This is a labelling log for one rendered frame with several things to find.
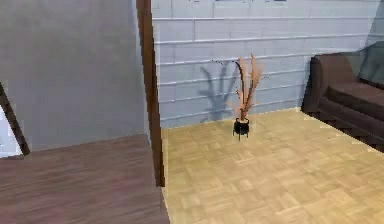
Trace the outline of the orange houseplant in black pot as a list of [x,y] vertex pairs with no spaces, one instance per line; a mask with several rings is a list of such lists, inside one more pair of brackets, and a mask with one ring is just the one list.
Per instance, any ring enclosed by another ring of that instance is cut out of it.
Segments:
[[240,88],[236,90],[239,103],[235,106],[227,101],[226,104],[233,109],[235,114],[232,135],[237,135],[238,140],[241,140],[242,136],[249,137],[250,120],[248,113],[252,106],[258,104],[258,101],[255,100],[256,88],[261,80],[267,79],[267,76],[263,75],[263,65],[257,62],[253,53],[250,54],[251,71],[247,70],[247,63],[242,57],[235,61],[235,64],[239,70],[240,78]]

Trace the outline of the dark brown sofa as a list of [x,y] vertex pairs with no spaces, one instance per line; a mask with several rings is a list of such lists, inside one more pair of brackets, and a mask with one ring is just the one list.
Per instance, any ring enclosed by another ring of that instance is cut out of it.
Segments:
[[384,41],[313,56],[301,111],[384,153]]

